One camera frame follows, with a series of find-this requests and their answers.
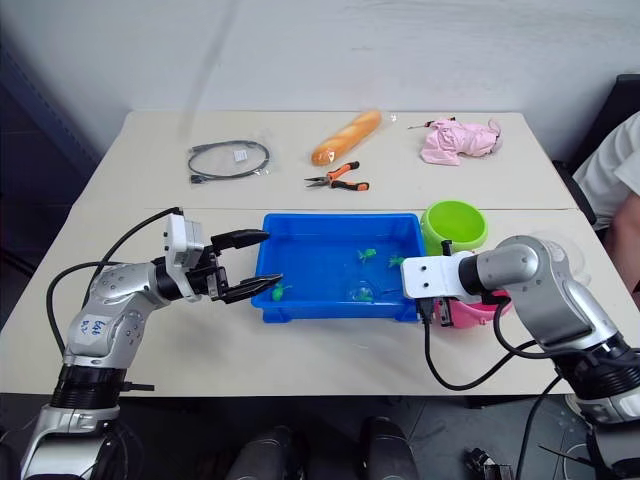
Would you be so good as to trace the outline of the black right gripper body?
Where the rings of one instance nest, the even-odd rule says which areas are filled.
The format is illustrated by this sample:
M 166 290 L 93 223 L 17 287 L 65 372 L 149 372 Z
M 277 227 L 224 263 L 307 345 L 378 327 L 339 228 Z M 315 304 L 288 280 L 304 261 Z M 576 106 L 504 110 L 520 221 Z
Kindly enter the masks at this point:
M 451 297 L 438 297 L 434 300 L 434 315 L 443 328 L 454 327 L 451 304 L 455 301 L 456 299 Z

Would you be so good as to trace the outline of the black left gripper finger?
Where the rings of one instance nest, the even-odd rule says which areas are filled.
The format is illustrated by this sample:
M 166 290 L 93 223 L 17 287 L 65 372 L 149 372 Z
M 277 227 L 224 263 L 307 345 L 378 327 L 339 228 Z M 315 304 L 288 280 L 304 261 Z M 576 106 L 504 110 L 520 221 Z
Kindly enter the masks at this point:
M 229 248 L 242 249 L 262 243 L 270 237 L 270 234 L 260 229 L 242 229 L 210 237 L 211 246 L 215 251 Z
M 282 274 L 270 274 L 245 279 L 235 286 L 224 287 L 221 290 L 221 300 L 225 304 L 231 304 L 250 299 L 274 287 L 282 279 Z

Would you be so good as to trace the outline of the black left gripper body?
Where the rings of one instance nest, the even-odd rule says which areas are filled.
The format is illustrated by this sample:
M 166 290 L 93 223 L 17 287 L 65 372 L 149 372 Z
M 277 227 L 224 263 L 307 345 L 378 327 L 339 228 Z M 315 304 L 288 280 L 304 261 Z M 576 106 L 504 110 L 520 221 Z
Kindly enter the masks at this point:
M 207 295 L 212 301 L 226 302 L 229 290 L 226 269 L 219 263 L 218 252 L 213 246 L 204 248 L 196 265 L 186 273 L 186 278 L 195 294 Z

